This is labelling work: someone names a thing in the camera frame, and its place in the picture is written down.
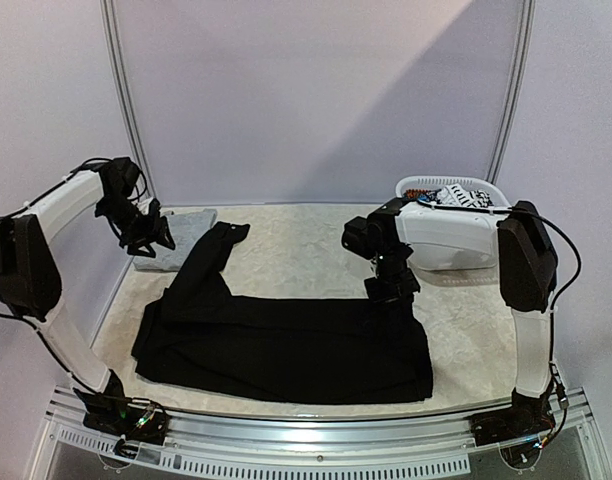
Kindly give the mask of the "grey t-shirt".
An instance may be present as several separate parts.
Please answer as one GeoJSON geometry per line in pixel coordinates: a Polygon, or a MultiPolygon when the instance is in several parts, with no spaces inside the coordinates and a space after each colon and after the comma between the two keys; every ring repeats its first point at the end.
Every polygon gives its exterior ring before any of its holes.
{"type": "Polygon", "coordinates": [[[177,272],[182,267],[195,243],[207,233],[216,223],[216,209],[181,213],[169,211],[165,213],[169,230],[175,242],[175,249],[170,250],[155,245],[154,258],[135,257],[133,266],[140,272],[177,272]]]}

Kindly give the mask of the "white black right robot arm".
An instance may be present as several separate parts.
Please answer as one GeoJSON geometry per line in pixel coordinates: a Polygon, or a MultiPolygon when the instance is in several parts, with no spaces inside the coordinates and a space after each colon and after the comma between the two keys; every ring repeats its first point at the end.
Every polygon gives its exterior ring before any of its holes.
{"type": "Polygon", "coordinates": [[[370,299],[391,302],[419,292],[415,269],[458,271],[493,268],[515,326],[519,400],[503,427],[523,436],[542,417],[540,404],[553,379],[553,333],[558,256],[546,221],[530,202],[506,207],[446,205],[395,197],[343,228],[342,246],[370,261],[370,299]]]}

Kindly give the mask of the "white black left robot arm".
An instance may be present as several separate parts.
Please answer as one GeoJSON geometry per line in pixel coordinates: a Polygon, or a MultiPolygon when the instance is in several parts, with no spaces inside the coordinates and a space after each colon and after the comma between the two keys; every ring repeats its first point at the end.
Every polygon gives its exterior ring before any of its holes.
{"type": "Polygon", "coordinates": [[[6,318],[29,324],[71,381],[103,393],[112,372],[84,340],[62,298],[51,241],[85,210],[93,209],[132,257],[174,250],[160,203],[147,197],[146,178],[128,157],[91,158],[12,213],[0,216],[0,302],[6,318]]]}

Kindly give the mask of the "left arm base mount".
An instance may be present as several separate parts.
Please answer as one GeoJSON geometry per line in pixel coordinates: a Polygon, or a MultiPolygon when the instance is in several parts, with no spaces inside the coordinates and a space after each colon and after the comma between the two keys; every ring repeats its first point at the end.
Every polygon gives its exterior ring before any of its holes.
{"type": "Polygon", "coordinates": [[[102,392],[88,388],[74,388],[75,395],[84,404],[83,425],[127,441],[164,444],[170,416],[158,402],[127,397],[124,386],[114,371],[102,392]]]}

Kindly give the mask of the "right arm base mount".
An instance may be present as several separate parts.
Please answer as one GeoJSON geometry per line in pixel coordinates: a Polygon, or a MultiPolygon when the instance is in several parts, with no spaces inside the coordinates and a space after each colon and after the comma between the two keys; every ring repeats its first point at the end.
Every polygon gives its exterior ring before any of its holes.
{"type": "Polygon", "coordinates": [[[502,443],[523,437],[537,436],[546,431],[547,435],[543,439],[537,440],[537,447],[544,448],[561,432],[567,419],[569,407],[566,394],[557,398],[558,406],[563,412],[562,419],[557,424],[549,398],[550,394],[548,392],[540,397],[533,398],[513,391],[509,407],[470,415],[467,420],[476,445],[502,443]]]}

